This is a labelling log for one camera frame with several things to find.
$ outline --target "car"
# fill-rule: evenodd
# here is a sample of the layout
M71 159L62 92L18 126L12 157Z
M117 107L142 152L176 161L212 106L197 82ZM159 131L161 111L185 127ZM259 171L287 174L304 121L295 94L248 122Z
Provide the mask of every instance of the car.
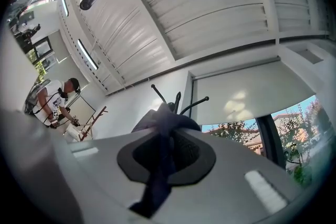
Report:
M316 145L320 140L321 140L321 134L317 134L310 139L310 144Z

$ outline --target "bag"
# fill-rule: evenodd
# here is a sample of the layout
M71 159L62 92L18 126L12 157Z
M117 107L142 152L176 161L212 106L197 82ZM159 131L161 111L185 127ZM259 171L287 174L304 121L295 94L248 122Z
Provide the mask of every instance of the bag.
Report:
M38 101L37 93L49 83L50 83L50 79L46 79L45 81L33 86L33 88L31 89L26 99L25 113L30 113L33 110L34 106L36 106L37 101Z

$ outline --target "ceiling light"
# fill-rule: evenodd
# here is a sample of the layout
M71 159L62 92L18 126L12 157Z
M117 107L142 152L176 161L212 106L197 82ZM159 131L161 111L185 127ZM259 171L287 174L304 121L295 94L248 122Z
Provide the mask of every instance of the ceiling light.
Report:
M88 61L90 62L90 64L92 64L93 68L95 70L97 70L98 69L97 64L92 59L92 57L88 54L88 51L86 50L86 48L84 47L84 45L83 45L83 43L82 43L82 41L80 39L77 40L77 44L81 48L82 52L84 53L85 57L88 59Z
M69 16L69 10L68 10L67 4L65 3L65 0L62 0L62 3L63 3L63 8L64 8L64 11L65 11L65 15L68 17Z

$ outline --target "headphones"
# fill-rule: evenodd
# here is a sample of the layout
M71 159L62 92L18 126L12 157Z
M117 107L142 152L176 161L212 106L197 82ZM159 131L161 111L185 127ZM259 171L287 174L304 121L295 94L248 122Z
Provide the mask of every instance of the headphones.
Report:
M77 90L75 90L75 93L80 95L80 86L78 86Z
M61 98L68 99L68 94L66 92L63 92L61 88L58 88L58 93ZM80 86L78 86L77 90L75 90L75 93L80 95Z

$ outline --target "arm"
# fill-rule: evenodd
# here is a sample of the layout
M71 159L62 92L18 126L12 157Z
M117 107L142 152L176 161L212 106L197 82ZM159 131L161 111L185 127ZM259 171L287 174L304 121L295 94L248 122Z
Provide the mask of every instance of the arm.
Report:
M50 107L48 106L48 104L46 104L47 103L47 96L48 96L47 89L43 88L37 94L37 99L38 99L38 102L40 103L41 107L43 107L42 109L47 113L48 119L51 120L54 117L54 115L52 114L52 111L51 111Z
M62 106L59 107L61 113L66 117L68 120L73 121L73 117L69 114L69 112Z

